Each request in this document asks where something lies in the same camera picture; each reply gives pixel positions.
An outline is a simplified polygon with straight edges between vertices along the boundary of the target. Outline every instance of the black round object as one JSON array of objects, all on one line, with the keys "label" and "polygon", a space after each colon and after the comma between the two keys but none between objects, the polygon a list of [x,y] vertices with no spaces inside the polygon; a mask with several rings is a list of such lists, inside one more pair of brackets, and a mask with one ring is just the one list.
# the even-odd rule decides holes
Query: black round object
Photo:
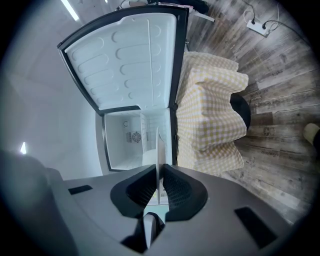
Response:
[{"label": "black round object", "polygon": [[251,122],[251,111],[246,100],[237,93],[231,94],[230,98],[231,107],[243,119],[246,130],[248,131]]}]

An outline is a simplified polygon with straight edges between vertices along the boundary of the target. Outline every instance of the plastic lid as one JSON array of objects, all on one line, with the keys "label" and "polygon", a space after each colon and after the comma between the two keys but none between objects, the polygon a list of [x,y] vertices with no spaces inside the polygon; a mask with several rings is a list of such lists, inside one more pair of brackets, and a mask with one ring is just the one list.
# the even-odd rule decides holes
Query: plastic lid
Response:
[{"label": "plastic lid", "polygon": [[65,53],[99,110],[169,106],[176,17],[126,16],[77,40]]}]

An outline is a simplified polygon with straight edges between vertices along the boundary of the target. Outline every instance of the white plug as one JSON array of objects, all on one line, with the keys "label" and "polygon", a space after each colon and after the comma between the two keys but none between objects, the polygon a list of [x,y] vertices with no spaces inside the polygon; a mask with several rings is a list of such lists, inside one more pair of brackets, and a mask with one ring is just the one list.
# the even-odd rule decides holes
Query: white plug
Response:
[{"label": "white plug", "polygon": [[264,37],[267,37],[269,34],[269,29],[265,28],[263,29],[262,24],[259,22],[254,22],[254,24],[252,24],[251,19],[249,20],[248,24],[246,25],[247,28],[259,33],[260,35],[263,35]]}]

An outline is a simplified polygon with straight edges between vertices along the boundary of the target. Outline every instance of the wood plank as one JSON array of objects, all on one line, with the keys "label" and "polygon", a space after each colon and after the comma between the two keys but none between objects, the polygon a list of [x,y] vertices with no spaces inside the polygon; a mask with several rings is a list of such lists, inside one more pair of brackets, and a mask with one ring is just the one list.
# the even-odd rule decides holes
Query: wood plank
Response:
[{"label": "wood plank", "polygon": [[242,185],[248,191],[261,198],[263,201],[277,210],[279,214],[282,215],[290,224],[295,223],[302,216],[304,216],[303,213],[291,207],[288,207],[287,205],[283,204],[282,202],[276,200],[268,193],[266,193],[264,189],[257,185],[259,183],[259,180],[248,175],[248,172],[244,170],[225,171],[221,174],[221,177],[231,181],[235,181],[238,184]]}]

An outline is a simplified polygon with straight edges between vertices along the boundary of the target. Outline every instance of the white freezer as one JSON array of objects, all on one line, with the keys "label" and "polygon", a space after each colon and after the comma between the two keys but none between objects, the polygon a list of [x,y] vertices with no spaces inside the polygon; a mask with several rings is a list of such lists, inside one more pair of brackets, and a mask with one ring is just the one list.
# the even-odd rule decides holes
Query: white freezer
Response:
[{"label": "white freezer", "polygon": [[156,149],[158,127],[165,163],[175,163],[171,110],[187,23],[182,8],[124,9],[86,24],[58,45],[79,90],[104,117],[109,169],[142,166],[144,152]]}]

